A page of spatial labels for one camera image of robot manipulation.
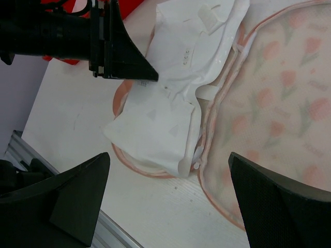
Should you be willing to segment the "white bra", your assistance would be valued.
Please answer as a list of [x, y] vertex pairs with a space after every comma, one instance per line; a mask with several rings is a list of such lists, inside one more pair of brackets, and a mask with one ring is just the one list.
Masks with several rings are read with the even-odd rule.
[[221, 73], [249, 1], [167, 1], [157, 5], [148, 62], [157, 82], [137, 81], [104, 129], [136, 162], [189, 175], [202, 119], [196, 90]]

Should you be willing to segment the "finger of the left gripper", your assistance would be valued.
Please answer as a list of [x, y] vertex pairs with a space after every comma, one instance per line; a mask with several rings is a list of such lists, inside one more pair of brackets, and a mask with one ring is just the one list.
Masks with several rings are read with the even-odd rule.
[[106, 1], [103, 20], [103, 78], [157, 81], [159, 74], [129, 37], [118, 1]]

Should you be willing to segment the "floral pink laundry bag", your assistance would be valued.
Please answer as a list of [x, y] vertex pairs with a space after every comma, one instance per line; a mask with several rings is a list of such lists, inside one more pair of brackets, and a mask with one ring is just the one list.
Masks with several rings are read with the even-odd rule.
[[[115, 118], [134, 83], [118, 87]], [[244, 228], [228, 166], [232, 152], [330, 190], [330, 1], [287, 1], [273, 14], [250, 4], [220, 75], [195, 95], [202, 119], [190, 172], [232, 224]], [[175, 178], [112, 146], [136, 173]]]

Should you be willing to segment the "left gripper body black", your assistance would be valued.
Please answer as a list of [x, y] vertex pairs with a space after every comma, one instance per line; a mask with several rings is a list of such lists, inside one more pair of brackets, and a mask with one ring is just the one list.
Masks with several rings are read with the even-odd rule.
[[1, 1], [1, 61], [16, 55], [87, 60], [94, 77], [104, 76], [101, 23], [105, 1], [87, 1], [68, 13], [65, 1]]

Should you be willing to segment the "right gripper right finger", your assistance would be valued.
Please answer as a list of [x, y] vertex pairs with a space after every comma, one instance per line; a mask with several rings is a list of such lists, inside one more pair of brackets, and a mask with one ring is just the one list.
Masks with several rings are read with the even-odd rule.
[[231, 179], [250, 247], [330, 247], [330, 192], [233, 152]]

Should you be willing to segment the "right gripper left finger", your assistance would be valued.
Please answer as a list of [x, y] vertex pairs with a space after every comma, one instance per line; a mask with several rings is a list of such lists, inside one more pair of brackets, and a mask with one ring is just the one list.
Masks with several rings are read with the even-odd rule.
[[57, 175], [1, 160], [1, 247], [91, 247], [109, 170], [106, 152]]

